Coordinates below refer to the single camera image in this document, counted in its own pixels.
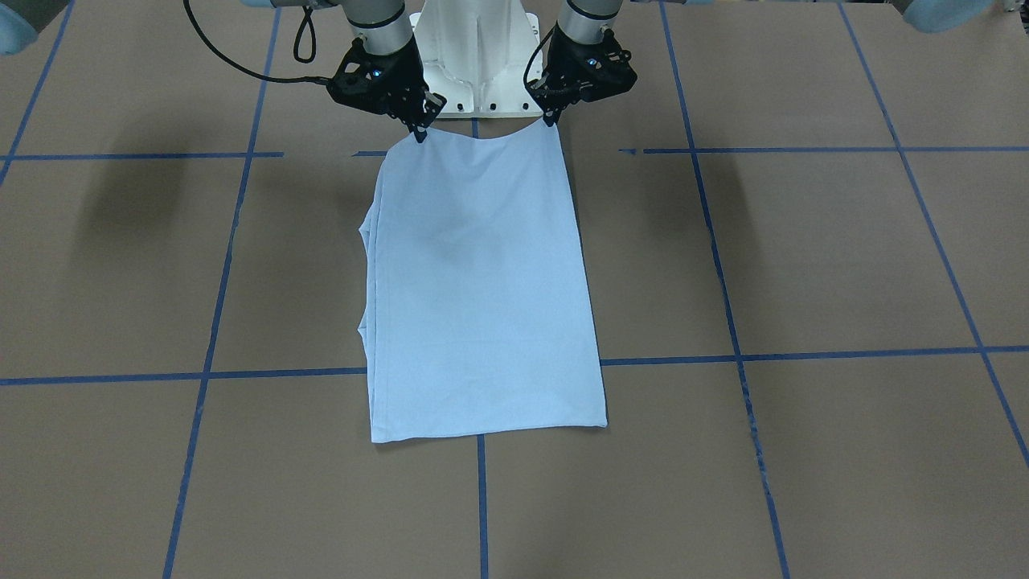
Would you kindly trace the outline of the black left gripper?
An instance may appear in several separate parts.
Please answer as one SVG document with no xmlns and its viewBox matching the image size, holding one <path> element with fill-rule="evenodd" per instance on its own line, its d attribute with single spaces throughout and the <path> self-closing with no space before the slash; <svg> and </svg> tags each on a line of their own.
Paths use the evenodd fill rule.
<svg viewBox="0 0 1029 579">
<path fill-rule="evenodd" d="M 530 77 L 531 62 L 547 44 L 543 72 Z M 577 43 L 560 29 L 551 29 L 530 55 L 526 91 L 543 111 L 543 122 L 555 126 L 561 113 L 580 102 L 595 102 L 630 91 L 638 80 L 631 51 L 620 46 L 613 29 L 601 30 L 597 44 Z"/>
</svg>

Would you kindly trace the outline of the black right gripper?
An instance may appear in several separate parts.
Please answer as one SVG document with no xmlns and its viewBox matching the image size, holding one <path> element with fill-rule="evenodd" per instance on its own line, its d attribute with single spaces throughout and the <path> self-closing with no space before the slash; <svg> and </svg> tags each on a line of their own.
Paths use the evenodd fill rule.
<svg viewBox="0 0 1029 579">
<path fill-rule="evenodd" d="M 447 106 L 425 81 L 415 38 L 393 55 L 371 55 L 363 39 L 354 40 L 326 91 L 338 104 L 400 121 L 419 144 Z"/>
</svg>

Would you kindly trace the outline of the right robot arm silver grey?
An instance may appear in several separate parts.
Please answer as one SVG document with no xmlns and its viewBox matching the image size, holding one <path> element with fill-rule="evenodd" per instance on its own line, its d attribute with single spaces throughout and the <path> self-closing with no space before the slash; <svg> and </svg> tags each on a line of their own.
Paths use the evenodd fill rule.
<svg viewBox="0 0 1029 579">
<path fill-rule="evenodd" d="M 181 3 L 196 37 L 212 55 L 235 70 L 273 84 L 315 84 L 333 102 L 349 109 L 385 115 L 400 121 L 416 142 L 425 142 L 447 99 L 425 80 L 414 26 L 404 1 L 246 1 L 250 7 L 301 10 L 301 25 L 294 37 L 293 58 L 309 64 L 317 56 L 313 14 L 341 8 L 352 33 L 350 48 L 333 76 L 276 77 L 258 73 L 224 55 L 210 40 L 196 19 L 191 1 Z"/>
</svg>

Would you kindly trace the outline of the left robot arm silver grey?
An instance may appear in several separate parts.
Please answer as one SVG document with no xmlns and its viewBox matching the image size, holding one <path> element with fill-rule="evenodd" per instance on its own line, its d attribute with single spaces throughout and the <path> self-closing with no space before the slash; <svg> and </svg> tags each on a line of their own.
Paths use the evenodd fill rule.
<svg viewBox="0 0 1029 579">
<path fill-rule="evenodd" d="M 992 7 L 991 1 L 891 1 L 904 23 L 936 34 L 957 28 Z M 631 51 L 620 46 L 613 25 L 620 1 L 566 1 L 555 25 L 530 56 L 535 60 L 548 46 L 543 72 L 536 78 L 524 72 L 524 87 L 540 107 L 547 126 L 580 102 L 592 103 L 632 89 L 638 73 Z"/>
</svg>

